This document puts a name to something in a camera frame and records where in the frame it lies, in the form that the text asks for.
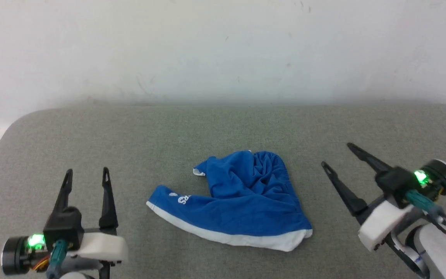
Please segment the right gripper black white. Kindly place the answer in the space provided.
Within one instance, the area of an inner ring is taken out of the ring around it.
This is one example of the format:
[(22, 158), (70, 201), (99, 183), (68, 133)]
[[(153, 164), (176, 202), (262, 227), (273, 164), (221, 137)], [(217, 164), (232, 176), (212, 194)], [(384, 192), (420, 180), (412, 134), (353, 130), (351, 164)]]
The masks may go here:
[(402, 244), (398, 235), (419, 219), (426, 219), (443, 233), (446, 231), (444, 210), (436, 203), (446, 195), (444, 161), (434, 159), (410, 171), (392, 167), (354, 143), (347, 143), (347, 147), (375, 171), (375, 182), (384, 194), (379, 205), (372, 209), (372, 204), (356, 196), (327, 162), (322, 161), (321, 166), (349, 213), (361, 225), (358, 237), (366, 248), (373, 250), (386, 242), (400, 252), (415, 252), (415, 246)]

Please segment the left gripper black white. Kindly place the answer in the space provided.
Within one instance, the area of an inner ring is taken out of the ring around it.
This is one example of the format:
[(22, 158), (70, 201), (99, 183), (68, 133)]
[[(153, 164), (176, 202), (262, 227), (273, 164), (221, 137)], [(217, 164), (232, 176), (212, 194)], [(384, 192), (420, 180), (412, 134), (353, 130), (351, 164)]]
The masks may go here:
[[(73, 170), (68, 169), (58, 193), (52, 216), (71, 214), (69, 194), (72, 191)], [(0, 266), (6, 276), (26, 274), (30, 270), (48, 277), (83, 277), (86, 270), (97, 270), (108, 277), (115, 265), (126, 263), (129, 249), (123, 237), (117, 235), (118, 218), (110, 180), (110, 172), (103, 168), (101, 183), (104, 189), (99, 229), (83, 235), (80, 248), (73, 250), (45, 243), (43, 234), (11, 237), (0, 254)]]

